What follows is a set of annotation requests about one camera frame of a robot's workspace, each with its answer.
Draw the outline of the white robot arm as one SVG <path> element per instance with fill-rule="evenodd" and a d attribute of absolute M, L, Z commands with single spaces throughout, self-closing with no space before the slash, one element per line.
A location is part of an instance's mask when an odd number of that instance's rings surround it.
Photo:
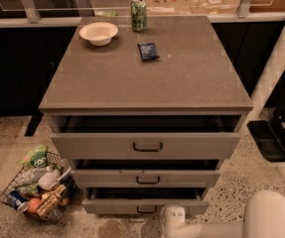
<path fill-rule="evenodd" d="M 182 206 L 161 211 L 164 238 L 285 238 L 285 196 L 272 190 L 254 193 L 246 202 L 242 221 L 187 224 Z"/>

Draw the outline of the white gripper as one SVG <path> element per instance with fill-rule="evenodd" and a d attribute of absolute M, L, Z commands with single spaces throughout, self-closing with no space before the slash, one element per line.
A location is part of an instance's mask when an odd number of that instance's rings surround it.
<path fill-rule="evenodd" d="M 165 205 L 161 209 L 160 222 L 164 238 L 180 238 L 186 224 L 185 208 L 177 205 Z"/>

